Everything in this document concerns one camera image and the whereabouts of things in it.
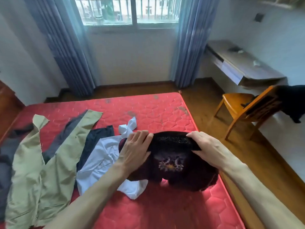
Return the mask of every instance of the window sill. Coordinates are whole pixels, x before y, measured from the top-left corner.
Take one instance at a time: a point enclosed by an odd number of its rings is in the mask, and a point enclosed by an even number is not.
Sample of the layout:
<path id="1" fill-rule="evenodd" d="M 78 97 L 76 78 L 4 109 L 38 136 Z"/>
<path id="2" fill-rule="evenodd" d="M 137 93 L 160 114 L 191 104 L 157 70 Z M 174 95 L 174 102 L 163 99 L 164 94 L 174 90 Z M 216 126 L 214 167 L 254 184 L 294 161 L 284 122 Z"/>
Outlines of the window sill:
<path id="1" fill-rule="evenodd" d="M 178 23 L 138 23 L 136 25 L 96 25 L 84 26 L 85 29 L 92 34 L 99 33 L 134 33 L 139 31 L 155 31 L 155 30 L 173 30 L 178 28 Z"/>

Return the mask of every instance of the window pane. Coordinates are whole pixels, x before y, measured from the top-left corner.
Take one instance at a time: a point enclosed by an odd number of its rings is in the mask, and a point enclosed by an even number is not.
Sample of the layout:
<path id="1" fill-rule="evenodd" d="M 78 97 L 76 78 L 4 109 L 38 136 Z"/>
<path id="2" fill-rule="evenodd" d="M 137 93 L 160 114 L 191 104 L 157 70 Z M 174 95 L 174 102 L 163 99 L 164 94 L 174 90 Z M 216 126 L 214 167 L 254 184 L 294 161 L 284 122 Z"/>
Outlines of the window pane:
<path id="1" fill-rule="evenodd" d="M 130 0 L 75 0 L 84 25 L 131 25 Z"/>
<path id="2" fill-rule="evenodd" d="M 181 0 L 135 0 L 138 23 L 175 23 Z"/>

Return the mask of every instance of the wall socket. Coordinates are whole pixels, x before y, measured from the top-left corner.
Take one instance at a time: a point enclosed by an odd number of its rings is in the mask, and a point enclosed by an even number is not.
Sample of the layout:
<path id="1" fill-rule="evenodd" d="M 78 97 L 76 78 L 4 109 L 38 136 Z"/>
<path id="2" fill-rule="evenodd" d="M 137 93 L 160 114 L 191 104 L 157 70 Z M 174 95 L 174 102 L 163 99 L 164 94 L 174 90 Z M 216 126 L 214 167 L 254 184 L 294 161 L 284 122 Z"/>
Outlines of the wall socket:
<path id="1" fill-rule="evenodd" d="M 265 14 L 261 14 L 261 13 L 258 13 L 255 18 L 254 18 L 254 21 L 258 22 L 258 23 L 261 23 L 263 18 L 264 18 Z"/>

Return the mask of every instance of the desk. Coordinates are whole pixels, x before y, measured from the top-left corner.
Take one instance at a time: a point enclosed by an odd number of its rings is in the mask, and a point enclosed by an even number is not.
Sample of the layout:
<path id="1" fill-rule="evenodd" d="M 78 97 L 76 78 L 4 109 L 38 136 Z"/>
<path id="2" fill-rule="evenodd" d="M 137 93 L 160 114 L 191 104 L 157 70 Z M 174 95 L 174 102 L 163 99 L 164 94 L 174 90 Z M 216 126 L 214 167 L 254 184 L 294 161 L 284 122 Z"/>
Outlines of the desk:
<path id="1" fill-rule="evenodd" d="M 248 88 L 275 85 L 286 77 L 250 53 L 231 52 L 236 45 L 228 40 L 208 41 L 206 53 L 235 84 Z"/>

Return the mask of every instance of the mattress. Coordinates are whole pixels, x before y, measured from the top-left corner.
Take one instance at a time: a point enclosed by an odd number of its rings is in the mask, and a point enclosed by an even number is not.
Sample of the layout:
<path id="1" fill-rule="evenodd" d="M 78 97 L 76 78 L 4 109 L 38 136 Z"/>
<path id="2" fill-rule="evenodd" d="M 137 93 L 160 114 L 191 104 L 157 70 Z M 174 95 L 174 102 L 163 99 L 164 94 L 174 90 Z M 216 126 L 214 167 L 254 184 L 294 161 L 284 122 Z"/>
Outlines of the mattress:
<path id="1" fill-rule="evenodd" d="M 152 133 L 198 130 L 182 96 L 176 92 L 30 105 L 19 114 L 13 128 L 30 123 L 34 114 L 44 115 L 50 120 L 40 132 L 42 151 L 45 151 L 66 123 L 86 109 L 104 113 L 94 128 L 113 125 L 116 135 L 118 126 L 134 116 L 137 130 Z M 79 194 L 74 190 L 72 201 L 77 197 Z M 149 182 L 136 200 L 117 191 L 94 228 L 242 229 L 245 226 L 219 177 L 216 185 L 203 192 L 175 190 L 165 180 L 161 184 Z"/>

